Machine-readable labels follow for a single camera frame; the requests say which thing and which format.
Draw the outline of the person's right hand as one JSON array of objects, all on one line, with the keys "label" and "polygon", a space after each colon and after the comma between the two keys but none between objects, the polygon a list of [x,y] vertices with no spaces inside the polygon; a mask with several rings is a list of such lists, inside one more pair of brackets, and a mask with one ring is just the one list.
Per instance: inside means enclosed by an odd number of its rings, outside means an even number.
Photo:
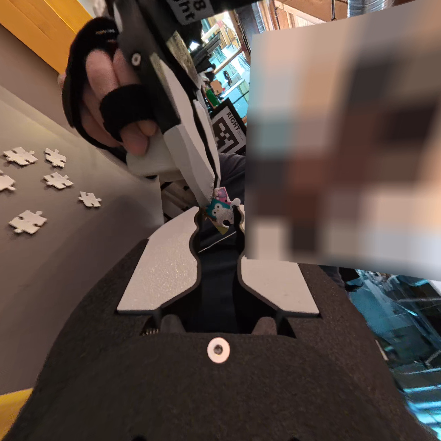
[{"label": "person's right hand", "polygon": [[79,114],[87,135],[106,147],[121,146],[134,156],[144,156],[150,138],[158,131],[156,122],[145,119],[127,124],[120,131],[121,142],[114,139],[103,125],[100,111],[103,98],[123,86],[140,84],[121,50],[117,48],[113,56],[101,49],[91,51],[85,58],[85,71],[87,79],[79,101]]}]

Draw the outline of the yellow plastic bin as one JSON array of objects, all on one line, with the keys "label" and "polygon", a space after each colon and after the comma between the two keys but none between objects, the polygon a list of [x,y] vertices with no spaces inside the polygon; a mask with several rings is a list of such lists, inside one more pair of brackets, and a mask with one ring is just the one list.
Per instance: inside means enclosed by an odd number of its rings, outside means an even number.
[{"label": "yellow plastic bin", "polygon": [[0,396],[0,439],[8,433],[32,392],[29,388]]},{"label": "yellow plastic bin", "polygon": [[92,19],[77,0],[2,0],[0,23],[59,74],[70,46]]}]

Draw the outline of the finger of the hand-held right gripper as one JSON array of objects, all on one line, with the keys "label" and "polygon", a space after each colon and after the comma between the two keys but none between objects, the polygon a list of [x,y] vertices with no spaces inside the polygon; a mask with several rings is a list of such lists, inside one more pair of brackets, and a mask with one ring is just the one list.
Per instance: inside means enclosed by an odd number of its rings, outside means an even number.
[{"label": "finger of the hand-held right gripper", "polygon": [[[205,107],[201,102],[201,91],[186,72],[183,72],[183,78],[179,78],[179,72],[175,73],[159,56],[151,56],[150,60],[171,105],[165,115],[172,126],[161,128],[163,138],[176,167],[193,192],[193,166],[199,159],[193,143],[193,100],[199,100]],[[196,201],[199,205],[209,205],[212,200]]]},{"label": "finger of the hand-held right gripper", "polygon": [[207,109],[197,99],[193,100],[193,119],[193,143],[199,154],[193,166],[193,193],[196,200],[211,200],[221,181],[220,159]]}]

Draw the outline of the black framed marker sign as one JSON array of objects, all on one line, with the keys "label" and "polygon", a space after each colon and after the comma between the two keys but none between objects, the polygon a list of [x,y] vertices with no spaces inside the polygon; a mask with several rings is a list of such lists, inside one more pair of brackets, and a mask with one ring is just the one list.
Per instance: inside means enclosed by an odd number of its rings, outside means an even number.
[{"label": "black framed marker sign", "polygon": [[231,101],[223,101],[210,118],[218,152],[245,156],[246,126]]}]

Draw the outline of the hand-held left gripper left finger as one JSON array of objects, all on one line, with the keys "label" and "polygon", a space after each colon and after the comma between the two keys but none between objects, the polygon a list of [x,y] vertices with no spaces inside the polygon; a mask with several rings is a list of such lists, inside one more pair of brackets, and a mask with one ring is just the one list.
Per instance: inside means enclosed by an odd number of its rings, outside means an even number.
[{"label": "hand-held left gripper left finger", "polygon": [[201,302],[200,227],[201,210],[193,207],[148,238],[118,313],[151,316],[156,325],[174,314],[188,324]]}]

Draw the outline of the silver ventilation duct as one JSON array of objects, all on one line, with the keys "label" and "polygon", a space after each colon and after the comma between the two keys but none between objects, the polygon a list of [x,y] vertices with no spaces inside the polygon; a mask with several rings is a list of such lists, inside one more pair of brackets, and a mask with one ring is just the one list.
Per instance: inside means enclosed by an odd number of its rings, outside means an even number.
[{"label": "silver ventilation duct", "polygon": [[347,17],[388,9],[394,3],[394,0],[348,0]]}]

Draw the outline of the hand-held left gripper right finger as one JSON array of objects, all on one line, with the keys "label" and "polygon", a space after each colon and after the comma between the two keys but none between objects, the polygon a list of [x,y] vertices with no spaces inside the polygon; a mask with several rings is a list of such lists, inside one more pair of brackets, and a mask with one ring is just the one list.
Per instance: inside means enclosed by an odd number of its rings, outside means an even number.
[{"label": "hand-held left gripper right finger", "polygon": [[289,318],[317,318],[319,309],[297,263],[245,257],[245,207],[235,207],[235,316],[239,331],[253,331],[270,317],[277,331]]}]

